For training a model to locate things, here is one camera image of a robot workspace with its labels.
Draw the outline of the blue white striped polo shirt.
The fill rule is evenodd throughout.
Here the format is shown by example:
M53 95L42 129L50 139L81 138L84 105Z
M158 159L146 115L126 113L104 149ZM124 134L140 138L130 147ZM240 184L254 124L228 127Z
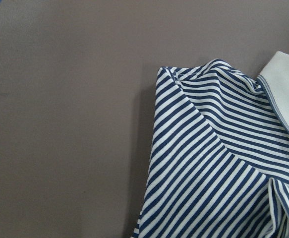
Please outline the blue white striped polo shirt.
M289 238L289 55L162 67L134 238Z

